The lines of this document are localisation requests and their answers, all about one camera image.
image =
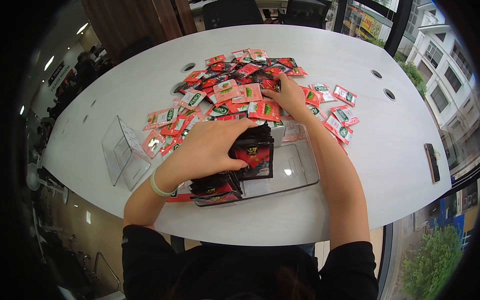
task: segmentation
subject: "wooden wall panel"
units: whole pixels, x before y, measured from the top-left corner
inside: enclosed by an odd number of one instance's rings
[[[197,32],[197,26],[195,26],[195,21],[193,20],[192,10],[188,4],[188,0],[175,0],[177,5],[177,10],[180,14],[180,20],[185,30],[186,35]]]
[[[170,0],[153,0],[167,40],[183,36]]]
[[[167,41],[152,0],[82,0],[85,12],[114,63],[131,43],[150,36],[154,45]]]

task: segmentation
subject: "left hand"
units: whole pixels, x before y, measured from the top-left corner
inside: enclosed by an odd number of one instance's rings
[[[196,123],[180,147],[158,167],[156,182],[162,185],[159,188],[169,192],[190,179],[246,167],[243,160],[231,159],[228,151],[241,133],[255,126],[248,118]]]

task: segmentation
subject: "stack of coffee sachets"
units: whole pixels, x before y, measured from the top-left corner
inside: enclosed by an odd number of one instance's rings
[[[247,129],[233,143],[228,155],[248,163],[246,168],[193,179],[194,201],[213,204],[241,199],[240,180],[273,177],[273,138],[267,124]]]

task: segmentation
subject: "wristband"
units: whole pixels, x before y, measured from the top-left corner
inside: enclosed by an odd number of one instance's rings
[[[170,197],[177,191],[177,189],[174,189],[172,192],[164,192],[161,189],[159,189],[155,183],[155,173],[158,167],[153,171],[152,176],[150,176],[150,185],[152,186],[152,190],[159,196],[161,197]]]

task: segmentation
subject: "hand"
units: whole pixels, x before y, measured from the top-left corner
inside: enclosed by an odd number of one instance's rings
[[[196,123],[180,147],[157,169],[155,182],[169,192],[190,179],[246,167],[243,160],[231,159],[228,151],[242,132],[255,126],[248,118]]]
[[[300,86],[290,77],[284,73],[275,76],[275,80],[280,80],[282,83],[281,92],[272,90],[262,90],[262,94],[275,100],[284,110],[286,110],[292,117],[304,122],[306,119],[313,116],[312,112],[305,105],[305,95]]]

